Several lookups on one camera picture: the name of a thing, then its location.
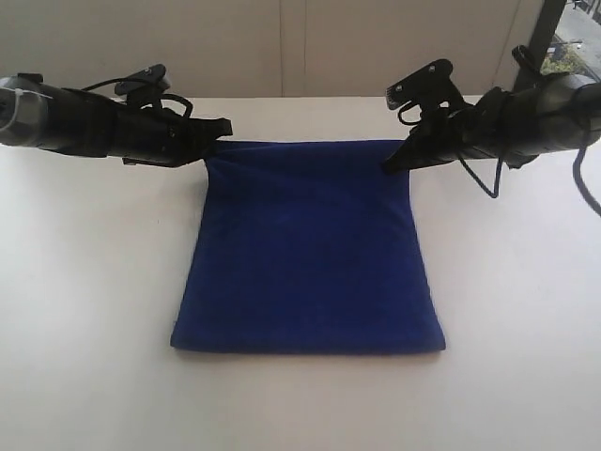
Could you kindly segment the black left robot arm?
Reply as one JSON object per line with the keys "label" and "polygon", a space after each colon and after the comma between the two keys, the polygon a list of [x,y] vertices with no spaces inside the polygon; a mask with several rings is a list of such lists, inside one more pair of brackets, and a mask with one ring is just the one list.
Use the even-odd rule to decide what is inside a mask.
{"label": "black left robot arm", "polygon": [[209,158],[233,133],[226,118],[194,118],[193,104],[169,93],[163,64],[106,83],[114,99],[97,94],[100,84],[55,87],[39,73],[2,78],[2,144],[176,168]]}

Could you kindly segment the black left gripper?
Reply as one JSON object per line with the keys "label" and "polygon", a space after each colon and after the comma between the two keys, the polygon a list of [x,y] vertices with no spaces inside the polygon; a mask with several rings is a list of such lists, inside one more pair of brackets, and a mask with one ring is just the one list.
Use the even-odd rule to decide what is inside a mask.
{"label": "black left gripper", "polygon": [[107,155],[133,164],[181,167],[201,160],[209,141],[232,135],[232,123],[224,117],[183,118],[125,109],[116,114]]}

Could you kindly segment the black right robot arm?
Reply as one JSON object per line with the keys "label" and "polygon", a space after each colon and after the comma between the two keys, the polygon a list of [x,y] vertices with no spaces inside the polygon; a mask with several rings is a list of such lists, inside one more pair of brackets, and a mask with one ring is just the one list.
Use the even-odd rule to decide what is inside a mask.
{"label": "black right robot arm", "polygon": [[518,169],[542,154],[600,137],[600,85],[576,74],[548,75],[518,92],[495,87],[475,104],[447,82],[440,91],[390,101],[389,107],[398,113],[419,107],[421,113],[383,162],[388,175],[460,160],[500,160]]}

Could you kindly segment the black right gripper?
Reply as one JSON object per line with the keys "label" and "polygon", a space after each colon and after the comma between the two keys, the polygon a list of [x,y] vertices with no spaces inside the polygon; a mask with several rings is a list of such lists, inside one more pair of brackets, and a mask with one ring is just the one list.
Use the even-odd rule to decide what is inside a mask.
{"label": "black right gripper", "polygon": [[501,112],[510,94],[495,87],[475,104],[440,107],[383,162],[383,173],[423,169],[464,160],[499,159],[506,150],[498,137]]}

